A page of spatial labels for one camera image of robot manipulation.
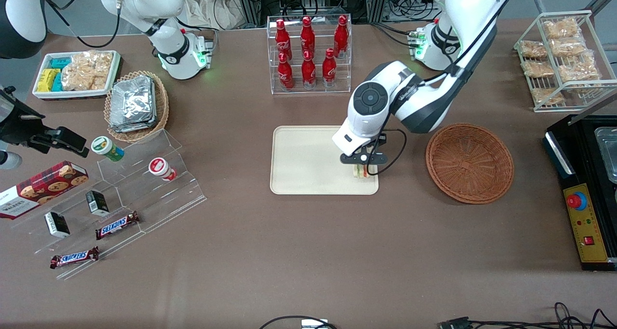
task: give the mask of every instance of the red button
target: red button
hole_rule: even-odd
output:
[[[574,193],[572,195],[568,195],[566,203],[572,208],[579,208],[582,205],[582,200],[580,199],[579,195],[576,195]]]

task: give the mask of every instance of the green snack can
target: green snack can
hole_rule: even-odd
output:
[[[104,155],[113,162],[124,157],[124,149],[116,146],[109,137],[99,136],[92,141],[91,149],[100,155]]]

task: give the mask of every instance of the cookie box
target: cookie box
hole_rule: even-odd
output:
[[[107,82],[105,83],[104,89],[99,90],[80,90],[80,91],[68,91],[68,92],[39,92],[37,91],[37,82],[40,80],[40,76],[43,73],[44,69],[51,68],[51,59],[57,58],[70,58],[73,54],[79,54],[81,52],[65,52],[65,53],[50,53],[45,54],[40,63],[39,72],[37,74],[37,79],[35,79],[34,86],[32,87],[32,94],[41,100],[78,100],[82,98],[104,98],[107,96],[108,90],[112,89],[112,85],[115,82],[116,74],[118,72],[120,63],[121,63],[121,55],[115,50],[101,50],[100,52],[111,53],[114,55],[112,59],[112,65],[109,69],[109,74],[107,74]]]
[[[85,169],[61,162],[0,193],[0,218],[15,219],[88,181]]]

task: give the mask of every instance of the foil-wrapped item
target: foil-wrapped item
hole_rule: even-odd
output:
[[[156,122],[156,96],[152,78],[140,75],[114,85],[109,127],[117,133],[127,133],[153,127]]]

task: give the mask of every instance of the small black box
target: small black box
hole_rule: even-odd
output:
[[[109,214],[109,208],[105,201],[105,196],[99,192],[89,191],[86,193],[86,201],[90,207],[90,213],[105,217]]]
[[[49,228],[49,233],[55,237],[63,238],[71,235],[68,230],[66,219],[55,212],[45,213],[45,222]]]

